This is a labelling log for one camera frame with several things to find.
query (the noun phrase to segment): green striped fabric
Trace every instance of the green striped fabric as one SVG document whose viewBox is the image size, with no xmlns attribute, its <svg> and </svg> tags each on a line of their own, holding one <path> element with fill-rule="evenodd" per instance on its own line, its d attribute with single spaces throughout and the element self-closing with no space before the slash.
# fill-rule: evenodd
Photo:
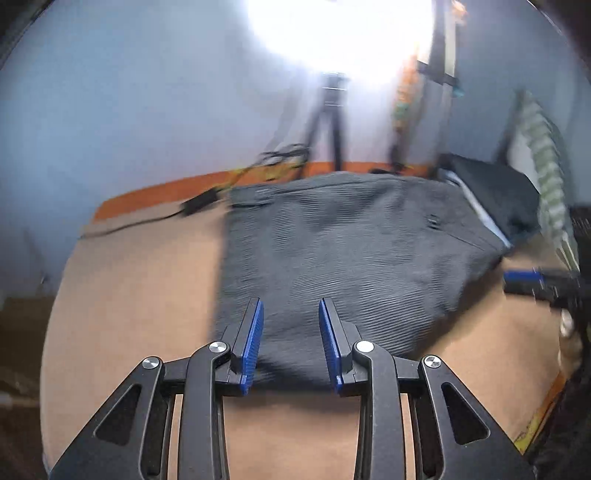
<svg viewBox="0 0 591 480">
<path fill-rule="evenodd" d="M 531 92 L 523 92 L 517 116 L 517 128 L 531 150 L 540 190 L 538 218 L 542 234 L 556 247 L 569 268 L 578 268 L 572 240 L 567 232 L 569 221 L 564 201 L 564 179 L 560 157 L 553 138 L 551 122 Z"/>
</svg>

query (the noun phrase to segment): metal pivot screw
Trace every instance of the metal pivot screw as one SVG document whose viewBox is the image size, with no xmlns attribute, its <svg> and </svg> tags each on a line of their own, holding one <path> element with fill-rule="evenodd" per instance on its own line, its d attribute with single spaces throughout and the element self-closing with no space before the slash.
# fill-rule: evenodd
<svg viewBox="0 0 591 480">
<path fill-rule="evenodd" d="M 426 356 L 424 362 L 429 368 L 439 368 L 441 366 L 441 359 L 435 355 Z"/>
<path fill-rule="evenodd" d="M 361 340 L 357 342 L 357 350 L 363 353 L 370 353 L 371 350 L 374 349 L 374 345 L 372 342 L 368 342 L 367 340 Z"/>
<path fill-rule="evenodd" d="M 209 344 L 209 351 L 213 353 L 222 353 L 227 348 L 224 342 L 213 342 Z"/>
<path fill-rule="evenodd" d="M 154 356 L 144 358 L 144 360 L 142 361 L 142 367 L 144 367 L 146 370 L 152 370 L 153 368 L 156 368 L 159 364 L 160 360 L 158 360 Z"/>
</svg>

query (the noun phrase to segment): black tool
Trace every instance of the black tool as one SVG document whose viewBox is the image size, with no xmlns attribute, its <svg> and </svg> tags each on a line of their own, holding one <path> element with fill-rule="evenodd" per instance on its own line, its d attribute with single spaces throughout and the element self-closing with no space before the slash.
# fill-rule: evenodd
<svg viewBox="0 0 591 480">
<path fill-rule="evenodd" d="M 342 322 L 331 299 L 320 302 L 319 324 L 336 392 L 361 396 L 355 480 L 406 478 L 401 393 L 409 397 L 417 480 L 534 479 L 513 443 L 440 358 L 393 357 Z"/>
<path fill-rule="evenodd" d="M 263 305 L 251 299 L 240 324 L 191 357 L 145 358 L 72 441 L 51 480 L 165 480 L 174 397 L 184 395 L 179 480 L 228 478 L 223 396 L 252 385 Z"/>
<path fill-rule="evenodd" d="M 571 207 L 570 219 L 580 270 L 507 270 L 503 273 L 503 291 L 547 301 L 553 309 L 568 310 L 585 357 L 590 351 L 587 326 L 591 320 L 591 207 Z"/>
</svg>

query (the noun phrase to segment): dark gray towel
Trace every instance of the dark gray towel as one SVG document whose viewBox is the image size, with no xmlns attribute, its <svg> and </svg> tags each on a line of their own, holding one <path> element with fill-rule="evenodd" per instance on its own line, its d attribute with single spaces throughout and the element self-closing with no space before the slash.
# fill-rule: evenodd
<svg viewBox="0 0 591 480">
<path fill-rule="evenodd" d="M 501 257 L 459 189 L 432 180 L 333 173 L 230 194 L 216 331 L 265 306 L 255 385 L 329 387 L 318 302 L 393 355 L 412 358 Z"/>
</svg>

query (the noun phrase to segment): bright light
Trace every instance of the bright light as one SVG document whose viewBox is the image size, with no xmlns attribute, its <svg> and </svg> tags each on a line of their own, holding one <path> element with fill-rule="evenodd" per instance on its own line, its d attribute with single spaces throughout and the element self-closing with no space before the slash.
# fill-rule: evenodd
<svg viewBox="0 0 591 480">
<path fill-rule="evenodd" d="M 253 32 L 291 62 L 381 84 L 431 43 L 431 0 L 246 0 Z"/>
</svg>

